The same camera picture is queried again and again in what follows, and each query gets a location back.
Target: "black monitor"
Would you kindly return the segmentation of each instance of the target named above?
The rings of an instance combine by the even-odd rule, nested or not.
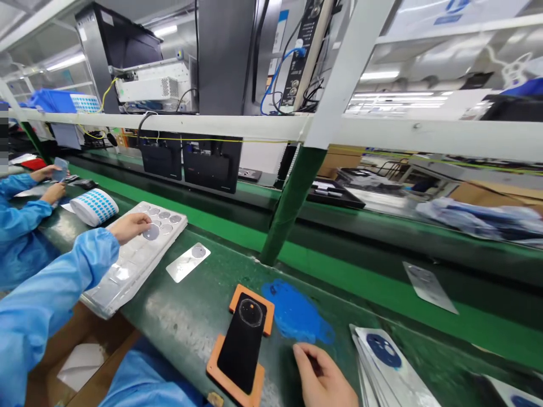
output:
[[[181,134],[141,130],[138,146],[145,172],[177,181],[182,180]]]
[[[162,60],[161,39],[140,24],[121,14],[92,2],[75,15],[77,21],[95,18],[100,30],[107,63],[115,68],[129,68]]]
[[[241,137],[208,136],[183,133],[185,181],[202,187],[235,193]]]

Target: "black device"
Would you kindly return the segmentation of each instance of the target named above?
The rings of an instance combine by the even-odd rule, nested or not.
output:
[[[162,40],[113,10],[92,2],[75,14],[75,19],[99,99],[115,78],[109,66],[129,68],[162,60]],[[107,94],[103,107],[105,113],[119,113],[114,89]]]
[[[219,369],[248,395],[253,390],[267,312],[265,305],[241,293],[217,359]]]
[[[240,168],[238,170],[238,178],[245,181],[258,182],[262,177],[262,171],[250,170],[248,168]]]
[[[185,181],[202,187],[235,193],[239,161],[242,155],[240,137],[218,137],[183,133],[183,167]]]
[[[98,186],[98,184],[95,183],[91,179],[75,181],[71,185],[76,186],[76,187],[82,187],[85,190],[91,190],[91,189],[96,188]]]
[[[321,184],[329,184],[330,186],[325,189],[317,185],[312,185],[307,194],[308,201],[353,209],[363,209],[366,206],[363,201],[335,181],[326,178],[317,178],[315,181]]]
[[[183,179],[181,134],[140,130],[138,135],[138,146],[145,172],[181,181]],[[148,140],[142,137],[157,139]],[[160,140],[160,137],[178,140]]]
[[[498,95],[494,104],[481,120],[503,120],[507,122],[543,122],[543,96],[515,97]]]

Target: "stack of film sheets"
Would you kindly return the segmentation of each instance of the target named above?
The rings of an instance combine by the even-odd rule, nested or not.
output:
[[[187,217],[147,202],[140,202],[107,229],[128,214],[146,213],[151,229],[121,246],[119,258],[99,284],[84,292],[82,302],[96,315],[109,319],[129,302],[164,254],[188,224]]]
[[[359,354],[364,407],[440,407],[385,331],[354,325],[350,328]]]

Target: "black tray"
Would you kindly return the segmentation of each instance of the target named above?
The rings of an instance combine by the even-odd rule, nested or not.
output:
[[[328,188],[328,192],[339,192],[342,194],[341,197],[334,197],[330,195],[319,195],[315,191],[317,190],[317,186],[313,185],[311,186],[311,189],[309,190],[309,193],[307,194],[307,200],[310,202],[317,202],[319,204],[326,204],[326,205],[333,205],[333,206],[340,206],[340,207],[349,207],[353,209],[363,209],[366,204],[362,201],[360,201],[357,197],[355,197],[352,193],[350,193],[348,190],[343,188],[341,185],[339,185],[337,182],[326,179],[326,178],[316,178],[316,182],[331,184],[334,187]]]

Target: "blue plastic bin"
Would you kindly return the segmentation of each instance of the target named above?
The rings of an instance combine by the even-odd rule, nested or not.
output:
[[[82,94],[65,90],[40,89],[27,102],[28,107],[41,107],[47,113],[77,113],[71,94]]]

